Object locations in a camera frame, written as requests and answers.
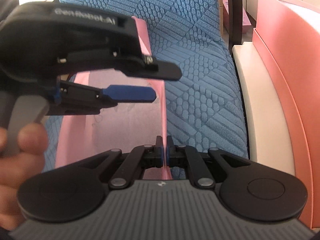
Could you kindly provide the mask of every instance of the pink chair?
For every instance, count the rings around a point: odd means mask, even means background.
[[[309,22],[303,11],[317,17],[320,13],[299,0],[259,0],[253,42],[234,46],[233,55],[244,95],[251,159],[305,184],[308,201],[300,220],[318,228],[320,25]]]

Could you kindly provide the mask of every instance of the human hand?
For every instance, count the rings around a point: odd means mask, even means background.
[[[7,131],[0,128],[0,151],[7,143]],[[44,168],[47,132],[41,124],[28,124],[18,134],[20,153],[0,158],[0,226],[15,229],[24,217],[17,202],[20,185]]]

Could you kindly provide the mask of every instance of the gray base plate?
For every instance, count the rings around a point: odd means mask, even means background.
[[[304,240],[314,234],[298,220],[267,225],[236,217],[214,192],[188,180],[137,180],[112,191],[89,216],[64,224],[28,220],[16,240]]]

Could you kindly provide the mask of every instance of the pink cloth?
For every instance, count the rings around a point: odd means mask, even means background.
[[[143,54],[150,55],[147,25],[133,17]],[[114,69],[78,73],[75,83],[106,88],[112,84],[151,86],[157,99],[151,104],[119,104],[99,115],[65,116],[62,120],[55,167],[88,158],[112,148],[130,152],[134,147],[155,144],[162,135],[166,146],[166,102],[164,81],[126,77]],[[166,166],[146,170],[144,179],[172,179]]]

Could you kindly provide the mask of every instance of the chair seat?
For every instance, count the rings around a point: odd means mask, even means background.
[[[266,66],[252,42],[232,51],[246,106],[250,160],[295,176],[287,121]]]
[[[180,66],[166,82],[167,129],[175,144],[219,147],[248,157],[239,83],[220,36],[218,0],[60,0],[147,22],[151,51]],[[181,170],[172,171],[179,177]]]

